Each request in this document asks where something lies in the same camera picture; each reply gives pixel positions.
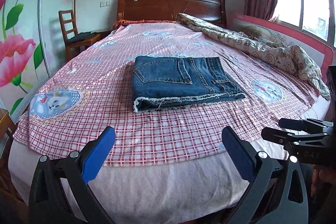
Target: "dark cushion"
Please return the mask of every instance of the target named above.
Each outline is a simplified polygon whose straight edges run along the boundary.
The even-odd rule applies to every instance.
[[[75,35],[74,37],[71,37],[70,39],[67,40],[67,43],[76,43],[76,42],[79,42],[79,41],[83,41],[85,39],[89,39],[89,38],[92,38],[94,36],[96,36],[97,33],[96,32],[81,32],[77,35]]]

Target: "wooden headboard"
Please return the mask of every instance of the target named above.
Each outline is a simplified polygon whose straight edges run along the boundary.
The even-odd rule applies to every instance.
[[[225,0],[118,0],[117,20],[175,20],[178,13],[226,26]]]

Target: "bed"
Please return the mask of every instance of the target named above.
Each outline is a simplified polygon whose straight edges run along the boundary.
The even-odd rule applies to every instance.
[[[182,12],[226,26],[224,0],[118,0],[117,19],[174,20]],[[246,98],[134,113],[130,82],[138,55],[219,56]],[[275,81],[278,95],[263,101],[251,86],[256,78]],[[65,94],[70,99],[62,101]],[[41,155],[59,158],[81,150],[110,125],[116,143],[89,185],[116,223],[183,223],[233,206],[248,183],[221,145],[222,128],[230,125],[257,151],[284,159],[286,151],[262,140],[261,129],[277,128],[281,117],[323,119],[329,107],[295,77],[184,25],[162,22],[117,28],[61,68],[36,96],[21,117],[8,164],[21,197],[28,203]],[[39,102],[53,110],[45,112]],[[74,213],[83,218],[62,183]]]

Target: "denim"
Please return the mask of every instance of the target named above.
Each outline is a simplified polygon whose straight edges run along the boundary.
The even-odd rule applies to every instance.
[[[245,98],[219,57],[138,56],[132,75],[135,112],[187,107]]]

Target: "window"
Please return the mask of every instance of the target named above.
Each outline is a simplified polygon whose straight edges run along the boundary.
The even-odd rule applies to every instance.
[[[277,10],[284,25],[336,47],[334,0],[279,0]]]

